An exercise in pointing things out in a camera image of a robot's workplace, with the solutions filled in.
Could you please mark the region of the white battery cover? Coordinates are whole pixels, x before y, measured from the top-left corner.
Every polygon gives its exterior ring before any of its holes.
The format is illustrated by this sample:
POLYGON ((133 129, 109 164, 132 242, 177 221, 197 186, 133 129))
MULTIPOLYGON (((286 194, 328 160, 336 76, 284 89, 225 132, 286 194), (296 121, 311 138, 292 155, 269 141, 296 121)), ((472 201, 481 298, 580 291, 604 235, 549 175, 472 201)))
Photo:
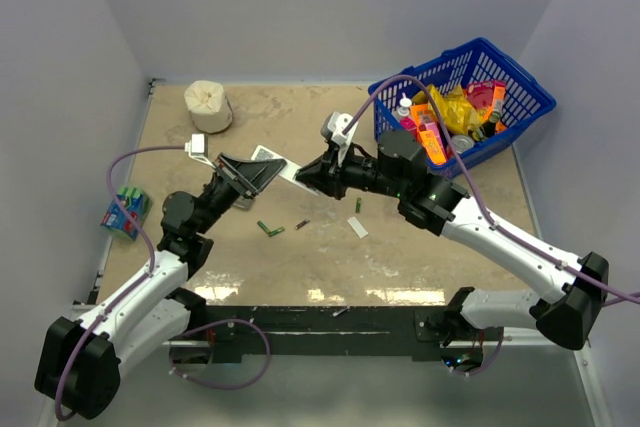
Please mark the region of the white battery cover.
POLYGON ((368 235, 368 231, 356 217, 348 218, 347 223, 359 239, 363 239, 368 235))

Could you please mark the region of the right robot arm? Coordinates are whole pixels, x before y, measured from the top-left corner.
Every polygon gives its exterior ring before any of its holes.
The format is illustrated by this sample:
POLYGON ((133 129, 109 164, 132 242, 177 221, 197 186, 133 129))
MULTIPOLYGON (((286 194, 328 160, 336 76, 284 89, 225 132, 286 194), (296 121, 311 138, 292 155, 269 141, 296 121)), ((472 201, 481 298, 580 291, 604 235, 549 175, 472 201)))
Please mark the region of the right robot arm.
POLYGON ((476 251, 526 284, 524 291, 460 289, 444 315, 452 337, 511 327, 537 330, 569 350, 586 343, 606 301, 608 261, 594 252, 580 257, 552 247, 505 220, 487 221, 466 189, 427 170, 426 152, 408 132, 385 132, 375 157, 352 149, 341 157, 330 143, 295 178, 335 199, 349 188, 395 197, 411 225, 476 251))

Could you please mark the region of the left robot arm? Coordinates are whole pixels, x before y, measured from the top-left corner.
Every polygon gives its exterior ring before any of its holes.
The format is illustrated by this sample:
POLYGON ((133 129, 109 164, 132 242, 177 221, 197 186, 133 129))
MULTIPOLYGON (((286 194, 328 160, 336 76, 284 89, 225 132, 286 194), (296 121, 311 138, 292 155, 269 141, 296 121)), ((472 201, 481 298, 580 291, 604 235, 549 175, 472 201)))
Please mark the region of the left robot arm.
POLYGON ((162 237, 146 263, 105 301, 75 320, 56 319, 46 331, 34 386, 53 401, 58 421, 97 417, 128 371, 161 343, 205 332, 207 315, 179 293, 213 247, 204 235, 239 198, 256 197, 287 166, 283 158, 198 159, 212 168, 211 180, 198 196, 167 196, 162 237))

